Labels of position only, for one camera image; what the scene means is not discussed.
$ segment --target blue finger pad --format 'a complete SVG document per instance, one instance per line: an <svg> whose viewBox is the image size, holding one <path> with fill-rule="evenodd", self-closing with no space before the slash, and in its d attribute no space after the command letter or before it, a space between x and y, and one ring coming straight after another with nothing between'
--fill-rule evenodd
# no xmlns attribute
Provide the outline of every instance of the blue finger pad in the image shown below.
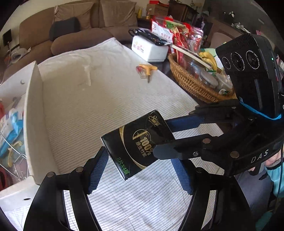
<svg viewBox="0 0 284 231"><path fill-rule="evenodd" d="M88 194L91 194L93 190L97 189L102 174L104 172L104 169L107 165L107 162L108 162L108 152L105 149L105 151L102 153L101 157L99 158L97 165L95 166L94 170L91 173Z"/></svg>
<svg viewBox="0 0 284 231"><path fill-rule="evenodd" d="M179 182L183 188L183 190L187 191L188 194L192 195L194 191L194 168L192 172L188 172L188 170L184 167L183 163L178 159L171 159L172 165L176 171Z"/></svg>

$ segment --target screwdriver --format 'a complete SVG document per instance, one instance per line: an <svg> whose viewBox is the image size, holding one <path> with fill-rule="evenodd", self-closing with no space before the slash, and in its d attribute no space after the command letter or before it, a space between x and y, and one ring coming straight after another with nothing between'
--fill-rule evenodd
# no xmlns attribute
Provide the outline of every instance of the screwdriver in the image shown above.
<svg viewBox="0 0 284 231"><path fill-rule="evenodd" d="M139 66L146 70L147 83L149 83L150 82L151 70L156 71L156 70L158 70L158 68L156 66L151 65L151 64L140 64Z"/></svg>

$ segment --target banana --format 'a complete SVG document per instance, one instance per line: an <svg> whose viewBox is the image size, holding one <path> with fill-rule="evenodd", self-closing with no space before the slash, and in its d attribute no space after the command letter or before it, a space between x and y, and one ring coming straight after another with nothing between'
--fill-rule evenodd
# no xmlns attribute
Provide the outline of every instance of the banana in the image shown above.
<svg viewBox="0 0 284 231"><path fill-rule="evenodd" d="M209 52L199 52L199 56L201 58L203 58L204 60L206 60L207 62L209 62L209 60L210 60L209 63L211 63L212 69L214 71L217 70L217 63L216 63L216 60L214 59L213 55L211 55Z"/></svg>
<svg viewBox="0 0 284 231"><path fill-rule="evenodd" d="M211 66L212 66L212 69L213 69L214 71L217 70L217 68L215 67L215 64L212 62L211 59L209 59L209 58L202 58L202 59L204 59L206 62L210 63Z"/></svg>

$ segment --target blue string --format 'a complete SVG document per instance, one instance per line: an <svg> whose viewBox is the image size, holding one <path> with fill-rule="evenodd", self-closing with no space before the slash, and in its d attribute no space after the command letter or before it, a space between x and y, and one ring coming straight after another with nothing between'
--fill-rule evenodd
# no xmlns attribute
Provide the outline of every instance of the blue string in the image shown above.
<svg viewBox="0 0 284 231"><path fill-rule="evenodd" d="M265 115L265 114L263 114L263 113L261 113L261 112L255 110L255 109L252 108L251 106L245 104L241 99L240 99L240 103L241 103L241 105L243 105L244 107L246 107L246 108L249 109L250 111L252 111L252 112L254 112L254 113L256 113L256 114L259 114L259 115L261 115L261 116L263 116L263 117L265 117L265 118L267 118L267 119L278 120L278 119L281 119L281 117L282 117L281 114L279 114L279 116L277 116L276 118L272 119L272 118L270 118L269 116L267 116L267 115Z"/></svg>

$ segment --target white storage box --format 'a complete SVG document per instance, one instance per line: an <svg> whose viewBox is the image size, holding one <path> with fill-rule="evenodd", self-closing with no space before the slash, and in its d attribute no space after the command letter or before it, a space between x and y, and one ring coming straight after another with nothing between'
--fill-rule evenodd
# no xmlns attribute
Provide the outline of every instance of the white storage box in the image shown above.
<svg viewBox="0 0 284 231"><path fill-rule="evenodd" d="M5 109L13 102L13 97L25 97L23 130L29 169L26 179L0 191L0 207L3 211L31 204L46 174L50 171L59 173L46 131L42 88L43 82L35 61L0 86L0 98Z"/></svg>
<svg viewBox="0 0 284 231"><path fill-rule="evenodd" d="M169 50L168 46L156 46L142 36L133 37L131 49L147 62L163 62Z"/></svg>

